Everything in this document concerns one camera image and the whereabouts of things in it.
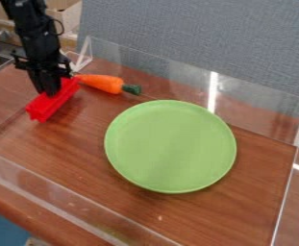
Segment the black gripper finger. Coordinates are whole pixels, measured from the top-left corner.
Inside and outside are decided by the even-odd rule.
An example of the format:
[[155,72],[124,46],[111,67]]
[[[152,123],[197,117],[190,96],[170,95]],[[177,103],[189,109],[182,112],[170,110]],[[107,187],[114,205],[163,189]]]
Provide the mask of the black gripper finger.
[[70,78],[71,73],[67,69],[59,68],[51,75],[48,96],[54,96],[62,89],[62,79]]
[[38,93],[50,93],[48,73],[38,70],[28,70],[27,73]]

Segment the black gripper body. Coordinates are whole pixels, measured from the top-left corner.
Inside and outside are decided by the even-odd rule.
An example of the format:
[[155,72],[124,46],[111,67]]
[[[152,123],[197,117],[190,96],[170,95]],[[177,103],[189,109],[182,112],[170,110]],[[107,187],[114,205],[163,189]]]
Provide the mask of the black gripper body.
[[16,69],[30,72],[51,71],[55,75],[71,75],[71,60],[60,53],[58,35],[26,35],[20,38],[22,47],[12,57]]

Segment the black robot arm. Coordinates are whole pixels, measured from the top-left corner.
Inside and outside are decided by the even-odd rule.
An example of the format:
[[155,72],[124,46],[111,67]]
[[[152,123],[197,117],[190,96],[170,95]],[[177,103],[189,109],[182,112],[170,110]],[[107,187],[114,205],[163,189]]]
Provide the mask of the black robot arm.
[[39,93],[52,97],[62,89],[63,78],[71,77],[71,60],[60,52],[60,32],[47,15],[46,0],[0,0],[22,48],[12,52],[16,69],[26,70]]

